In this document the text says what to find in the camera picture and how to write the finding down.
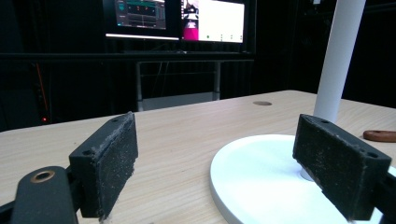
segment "white pole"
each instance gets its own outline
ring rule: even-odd
[[[365,0],[337,1],[315,103],[315,117],[333,123],[337,119],[365,2]],[[311,179],[304,169],[301,175],[305,179]]]

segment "knife handle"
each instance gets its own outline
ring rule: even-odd
[[[363,138],[375,142],[396,143],[396,132],[367,130],[363,133]]]

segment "wooden table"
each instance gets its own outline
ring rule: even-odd
[[[209,189],[216,153],[246,136],[295,134],[299,115],[312,115],[315,99],[315,94],[280,91],[136,113],[139,158],[110,220],[226,223]],[[0,203],[14,200],[18,181],[33,170],[67,167],[68,155],[110,118],[0,133]],[[368,129],[395,130],[396,109],[343,100],[336,124],[359,138]],[[396,158],[396,144],[367,143]]]

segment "white circular base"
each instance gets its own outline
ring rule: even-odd
[[[294,136],[257,135],[223,147],[210,168],[216,206],[229,223],[347,223],[315,182],[300,176]],[[382,214],[375,209],[370,221]]]

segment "computer monitor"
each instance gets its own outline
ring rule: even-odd
[[[179,40],[179,0],[103,0],[106,37]]]
[[[243,43],[243,1],[180,0],[182,40]]]

